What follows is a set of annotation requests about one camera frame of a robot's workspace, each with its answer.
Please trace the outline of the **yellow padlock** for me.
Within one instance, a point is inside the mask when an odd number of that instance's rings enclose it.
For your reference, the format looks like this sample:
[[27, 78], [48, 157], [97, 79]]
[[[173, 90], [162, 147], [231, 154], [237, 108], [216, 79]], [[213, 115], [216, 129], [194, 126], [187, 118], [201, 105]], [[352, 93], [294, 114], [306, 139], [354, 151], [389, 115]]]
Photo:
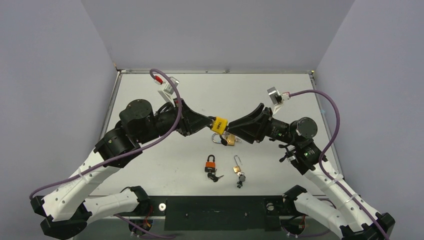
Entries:
[[226, 127], [228, 125], [228, 120], [222, 117], [215, 117], [210, 129], [220, 137], [220, 142], [222, 145], [227, 146], [228, 141], [224, 137]]

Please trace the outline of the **large brass padlock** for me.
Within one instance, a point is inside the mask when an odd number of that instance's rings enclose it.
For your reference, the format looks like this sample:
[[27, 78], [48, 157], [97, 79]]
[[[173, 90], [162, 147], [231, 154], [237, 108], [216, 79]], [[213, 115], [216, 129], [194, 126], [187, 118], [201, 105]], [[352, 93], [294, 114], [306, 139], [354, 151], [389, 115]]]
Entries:
[[234, 146], [235, 144], [242, 142], [240, 138], [228, 132], [224, 132], [221, 135], [219, 135], [218, 133], [213, 133], [211, 136], [211, 140], [215, 144], [224, 146]]

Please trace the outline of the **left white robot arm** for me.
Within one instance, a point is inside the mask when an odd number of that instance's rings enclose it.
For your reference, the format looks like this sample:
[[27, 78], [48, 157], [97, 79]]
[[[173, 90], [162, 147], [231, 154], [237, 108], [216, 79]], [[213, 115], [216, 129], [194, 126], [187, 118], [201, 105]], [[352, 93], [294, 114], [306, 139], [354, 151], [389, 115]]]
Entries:
[[119, 121], [95, 145], [82, 165], [51, 193], [33, 195], [33, 211], [43, 216], [43, 233], [68, 240], [90, 223], [121, 213], [143, 215], [151, 200], [141, 186], [125, 187], [117, 194], [92, 198], [91, 193], [111, 175], [142, 154], [156, 139], [173, 131], [182, 136], [210, 128], [215, 118], [190, 109], [183, 99], [173, 99], [153, 111], [145, 99], [131, 101], [119, 113]]

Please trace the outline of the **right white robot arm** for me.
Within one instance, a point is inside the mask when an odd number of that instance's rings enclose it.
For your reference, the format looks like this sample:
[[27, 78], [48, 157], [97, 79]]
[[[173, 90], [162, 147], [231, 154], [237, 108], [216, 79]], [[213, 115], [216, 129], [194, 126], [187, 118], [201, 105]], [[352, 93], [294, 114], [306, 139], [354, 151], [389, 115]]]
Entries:
[[318, 127], [309, 117], [291, 123], [277, 120], [269, 107], [260, 104], [248, 115], [230, 122], [226, 131], [253, 144], [264, 138], [280, 141], [280, 148], [293, 146], [282, 161], [290, 164], [317, 186], [333, 203], [330, 206], [299, 185], [283, 194], [282, 207], [289, 214], [305, 214], [326, 226], [341, 240], [388, 240], [395, 225], [389, 213], [370, 206], [327, 160], [313, 138]]

